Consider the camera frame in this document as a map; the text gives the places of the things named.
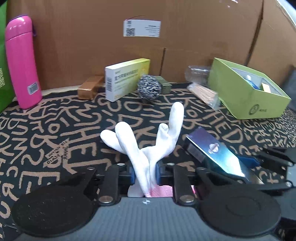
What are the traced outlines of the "small olive green box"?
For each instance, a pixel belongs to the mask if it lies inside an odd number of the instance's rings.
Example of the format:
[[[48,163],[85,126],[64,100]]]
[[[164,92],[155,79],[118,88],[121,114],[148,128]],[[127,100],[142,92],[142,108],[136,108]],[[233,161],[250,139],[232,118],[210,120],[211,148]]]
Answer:
[[[162,87],[161,94],[169,94],[171,92],[171,84],[161,76],[154,76]]]

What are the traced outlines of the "yellow white medicine box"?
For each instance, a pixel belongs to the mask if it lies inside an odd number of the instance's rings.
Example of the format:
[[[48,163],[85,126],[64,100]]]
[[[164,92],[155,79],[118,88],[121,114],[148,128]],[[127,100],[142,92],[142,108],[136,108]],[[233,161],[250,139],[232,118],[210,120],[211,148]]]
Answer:
[[[136,91],[137,83],[149,73],[151,61],[146,58],[125,61],[105,67],[105,97],[115,102]]]

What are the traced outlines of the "pink cloth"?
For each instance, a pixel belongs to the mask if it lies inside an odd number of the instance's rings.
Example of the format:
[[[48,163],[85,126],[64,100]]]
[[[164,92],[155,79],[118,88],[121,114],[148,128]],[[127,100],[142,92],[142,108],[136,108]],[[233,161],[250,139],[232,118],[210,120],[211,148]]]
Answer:
[[[169,185],[159,186],[156,185],[145,197],[173,197],[173,188]]]

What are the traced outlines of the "lime green open box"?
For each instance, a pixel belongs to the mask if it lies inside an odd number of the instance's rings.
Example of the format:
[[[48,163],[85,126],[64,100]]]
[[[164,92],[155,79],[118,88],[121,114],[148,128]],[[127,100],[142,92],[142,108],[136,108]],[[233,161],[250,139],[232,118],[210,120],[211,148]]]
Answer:
[[[250,75],[260,90],[249,85],[245,75]],[[279,118],[291,101],[264,73],[220,58],[213,60],[208,86],[238,120]]]

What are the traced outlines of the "blue item in box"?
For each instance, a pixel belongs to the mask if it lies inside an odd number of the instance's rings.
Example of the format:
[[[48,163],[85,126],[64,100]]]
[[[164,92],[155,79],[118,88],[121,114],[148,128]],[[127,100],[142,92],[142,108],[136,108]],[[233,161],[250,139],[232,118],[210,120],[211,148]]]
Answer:
[[[245,75],[243,77],[245,79],[245,81],[251,85],[254,89],[260,90],[260,88],[252,81],[252,78],[250,75]]]

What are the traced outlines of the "black patterned letter mat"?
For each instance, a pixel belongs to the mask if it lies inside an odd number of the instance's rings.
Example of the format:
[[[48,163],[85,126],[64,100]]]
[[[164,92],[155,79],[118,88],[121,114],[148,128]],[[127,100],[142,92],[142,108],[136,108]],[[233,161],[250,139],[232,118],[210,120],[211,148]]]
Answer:
[[[189,171],[195,161],[182,146],[186,135],[198,127],[240,156],[267,147],[295,146],[294,111],[287,109],[274,119],[237,120],[225,107],[214,111],[198,100],[186,84],[174,84],[169,94],[150,103],[136,93],[109,102],[104,89],[93,100],[81,100],[75,91],[51,93],[29,110],[13,102],[1,113],[1,225],[12,224],[11,208],[21,195],[86,167],[103,173],[110,165],[126,161],[126,156],[102,142],[102,130],[113,130],[125,121],[140,148],[154,145],[159,124],[168,121],[177,101],[184,105],[185,116],[167,161]]]

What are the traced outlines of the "bag of cotton swabs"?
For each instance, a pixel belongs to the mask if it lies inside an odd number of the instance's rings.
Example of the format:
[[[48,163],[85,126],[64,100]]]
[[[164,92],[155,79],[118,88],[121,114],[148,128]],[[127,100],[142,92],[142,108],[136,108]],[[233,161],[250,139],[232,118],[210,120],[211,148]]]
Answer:
[[[221,102],[217,92],[197,83],[191,83],[187,88],[213,110],[219,109]]]

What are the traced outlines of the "small copper brown box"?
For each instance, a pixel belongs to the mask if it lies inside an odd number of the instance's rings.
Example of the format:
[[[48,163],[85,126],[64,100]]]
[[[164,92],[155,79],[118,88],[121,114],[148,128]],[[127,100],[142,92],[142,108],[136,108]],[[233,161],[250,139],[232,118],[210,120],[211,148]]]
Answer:
[[[82,100],[92,100],[98,93],[100,87],[104,85],[104,76],[95,75],[88,78],[78,89],[78,98]]]

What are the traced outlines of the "clear plastic cup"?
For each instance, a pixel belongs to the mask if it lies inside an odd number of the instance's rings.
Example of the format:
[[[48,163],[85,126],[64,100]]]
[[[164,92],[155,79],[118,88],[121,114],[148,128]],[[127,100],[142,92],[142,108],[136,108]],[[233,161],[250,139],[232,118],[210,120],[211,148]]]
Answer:
[[[208,66],[189,65],[185,69],[185,80],[187,82],[196,82],[201,85],[206,85],[210,70],[211,67]]]

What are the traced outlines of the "green paper bag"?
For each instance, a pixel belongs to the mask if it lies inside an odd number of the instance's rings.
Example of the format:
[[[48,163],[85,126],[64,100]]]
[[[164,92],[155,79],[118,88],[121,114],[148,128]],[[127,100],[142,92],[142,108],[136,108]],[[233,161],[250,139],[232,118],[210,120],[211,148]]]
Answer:
[[[7,1],[1,1],[0,8],[0,111],[2,112],[15,97],[11,77],[9,73],[6,49],[5,49],[5,29],[6,29]]]

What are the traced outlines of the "white shipping label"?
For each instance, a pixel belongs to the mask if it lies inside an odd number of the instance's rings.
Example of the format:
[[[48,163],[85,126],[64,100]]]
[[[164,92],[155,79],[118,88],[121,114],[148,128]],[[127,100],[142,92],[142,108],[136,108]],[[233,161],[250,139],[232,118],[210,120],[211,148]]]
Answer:
[[[124,37],[159,38],[161,21],[129,19],[123,22]]]

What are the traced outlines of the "pink thermos bottle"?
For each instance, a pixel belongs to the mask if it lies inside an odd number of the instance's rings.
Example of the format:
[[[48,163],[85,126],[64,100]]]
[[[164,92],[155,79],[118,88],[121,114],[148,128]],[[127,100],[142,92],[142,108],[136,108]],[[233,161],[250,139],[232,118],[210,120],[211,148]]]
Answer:
[[[6,26],[5,48],[11,82],[20,108],[29,109],[42,99],[34,55],[32,19],[18,16]]]

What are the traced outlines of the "large cardboard box wall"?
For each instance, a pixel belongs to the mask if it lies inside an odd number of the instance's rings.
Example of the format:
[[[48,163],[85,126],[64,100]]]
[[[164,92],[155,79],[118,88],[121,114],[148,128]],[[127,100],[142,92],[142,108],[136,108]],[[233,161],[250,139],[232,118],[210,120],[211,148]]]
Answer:
[[[7,18],[28,15],[42,89],[82,84],[106,66],[137,59],[184,82],[189,65],[214,58],[282,84],[295,66],[295,25],[278,1],[8,1]],[[124,37],[129,19],[161,21],[159,38]]]

